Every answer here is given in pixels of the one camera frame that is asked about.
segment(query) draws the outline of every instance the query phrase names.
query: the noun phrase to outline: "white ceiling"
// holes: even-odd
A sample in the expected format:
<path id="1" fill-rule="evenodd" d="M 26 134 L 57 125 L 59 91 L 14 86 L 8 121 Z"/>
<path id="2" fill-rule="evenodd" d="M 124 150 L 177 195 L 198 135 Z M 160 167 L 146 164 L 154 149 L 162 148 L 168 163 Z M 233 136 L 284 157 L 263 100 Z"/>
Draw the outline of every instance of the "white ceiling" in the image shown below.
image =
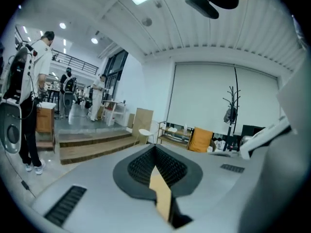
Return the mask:
<path id="1" fill-rule="evenodd" d="M 28 41 L 28 37 L 31 39 L 31 43 L 39 40 L 41 38 L 40 31 L 44 33 L 43 30 L 40 29 L 33 29 L 33 28 L 26 28 L 27 33 L 25 33 L 24 28 L 22 25 L 16 25 L 16 28 L 24 41 Z M 72 42 L 66 39 L 66 46 L 64 46 L 64 39 L 58 36 L 55 36 L 53 40 L 53 45 L 51 46 L 54 50 L 59 52 L 63 52 L 64 48 L 66 48 L 67 53 L 69 52 L 72 46 Z"/>
<path id="2" fill-rule="evenodd" d="M 141 62 L 190 56 L 198 50 L 213 52 L 213 60 L 221 62 L 228 50 L 239 64 L 244 59 L 262 60 L 264 67 L 255 68 L 271 70 L 275 76 L 302 63 L 306 53 L 297 42 L 292 18 L 278 0 L 240 0 L 234 10 L 217 9 L 220 17 L 212 20 L 184 0 L 149 0 L 141 5 L 131 0 L 29 0 L 18 18 L 22 25 L 54 30 L 98 54 L 111 39 Z M 153 21 L 150 27 L 141 23 L 147 17 Z M 65 31 L 60 22 L 68 25 Z M 102 40 L 94 45 L 90 39 L 97 30 Z"/>

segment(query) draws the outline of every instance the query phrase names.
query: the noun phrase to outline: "cable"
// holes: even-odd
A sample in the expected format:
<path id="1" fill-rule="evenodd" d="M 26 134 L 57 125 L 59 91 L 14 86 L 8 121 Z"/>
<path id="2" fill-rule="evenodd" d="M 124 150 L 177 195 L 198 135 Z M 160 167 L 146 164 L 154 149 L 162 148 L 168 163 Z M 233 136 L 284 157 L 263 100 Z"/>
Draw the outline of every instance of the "cable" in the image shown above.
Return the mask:
<path id="1" fill-rule="evenodd" d="M 9 163 L 11 164 L 11 167 L 14 169 L 15 173 L 20 177 L 20 179 L 22 180 L 22 183 L 24 182 L 26 184 L 26 182 L 23 180 L 23 178 L 20 176 L 20 174 L 16 171 L 15 167 L 13 166 L 12 162 L 10 161 L 9 157 L 6 154 L 6 151 L 4 150 L 4 154 L 6 156 L 6 158 L 8 159 Z M 30 190 L 29 186 L 27 185 L 27 188 L 25 187 L 26 190 L 28 190 L 35 198 L 35 195 L 33 194 L 33 192 Z"/>
<path id="2" fill-rule="evenodd" d="M 33 92 L 34 92 L 34 94 L 35 94 L 34 83 L 33 83 L 33 79 L 31 78 L 30 73 L 28 73 L 28 76 L 30 77 L 31 84 L 32 84 L 32 86 L 33 86 Z M 34 100 L 33 100 L 33 105 L 32 105 L 32 107 L 31 107 L 31 111 L 30 111 L 30 113 L 29 113 L 26 117 L 24 117 L 24 118 L 19 118 L 19 117 L 14 116 L 13 114 L 10 114 L 10 116 L 13 117 L 13 118 L 15 118 L 15 119 L 18 119 L 18 120 L 25 120 L 25 119 L 27 119 L 27 118 L 31 115 L 31 113 L 33 112 L 33 110 L 34 110 Z"/>

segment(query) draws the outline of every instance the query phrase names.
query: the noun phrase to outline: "white robot body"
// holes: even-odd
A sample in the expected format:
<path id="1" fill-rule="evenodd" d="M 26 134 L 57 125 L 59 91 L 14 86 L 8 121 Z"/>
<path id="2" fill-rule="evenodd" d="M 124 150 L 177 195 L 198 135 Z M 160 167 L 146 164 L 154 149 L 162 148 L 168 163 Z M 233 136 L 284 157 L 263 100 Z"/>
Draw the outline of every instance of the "white robot body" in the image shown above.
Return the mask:
<path id="1" fill-rule="evenodd" d="M 46 52 L 29 45 L 21 48 L 7 70 L 0 101 L 0 140 L 6 151 L 18 153 L 21 145 L 22 113 L 20 105 L 32 94 L 35 61 Z"/>

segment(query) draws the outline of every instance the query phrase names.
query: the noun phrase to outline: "black pants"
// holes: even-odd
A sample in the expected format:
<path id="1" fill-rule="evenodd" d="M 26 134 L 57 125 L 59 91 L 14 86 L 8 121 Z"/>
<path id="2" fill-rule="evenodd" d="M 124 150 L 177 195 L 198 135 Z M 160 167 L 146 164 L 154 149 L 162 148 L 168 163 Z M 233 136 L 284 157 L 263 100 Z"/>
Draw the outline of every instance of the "black pants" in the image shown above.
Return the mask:
<path id="1" fill-rule="evenodd" d="M 31 112 L 33 101 L 31 97 L 27 98 L 21 105 L 22 118 L 25 118 Z M 26 119 L 21 121 L 21 147 L 19 155 L 24 164 L 32 162 L 34 166 L 41 166 L 38 156 L 38 150 L 35 143 L 35 128 L 37 121 L 37 107 L 34 108 Z"/>

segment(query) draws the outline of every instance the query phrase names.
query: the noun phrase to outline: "wooden step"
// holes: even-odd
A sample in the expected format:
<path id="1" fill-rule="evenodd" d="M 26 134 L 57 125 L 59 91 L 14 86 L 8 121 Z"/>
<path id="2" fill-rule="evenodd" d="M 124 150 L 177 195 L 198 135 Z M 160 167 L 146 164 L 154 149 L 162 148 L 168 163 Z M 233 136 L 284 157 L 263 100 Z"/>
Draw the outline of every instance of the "wooden step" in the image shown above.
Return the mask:
<path id="1" fill-rule="evenodd" d="M 115 141 L 104 143 L 97 143 L 92 145 L 85 145 L 79 147 L 60 148 L 60 163 L 71 164 L 82 161 L 87 161 L 106 154 L 115 153 L 123 149 L 127 149 L 137 145 L 139 141 L 135 142 L 136 137 L 126 137 Z"/>
<path id="2" fill-rule="evenodd" d="M 52 141 L 37 141 L 36 146 L 38 150 L 54 150 Z"/>
<path id="3" fill-rule="evenodd" d="M 130 137 L 126 130 L 108 131 L 104 133 L 59 134 L 59 147 L 76 147 L 102 142 L 114 141 Z"/>

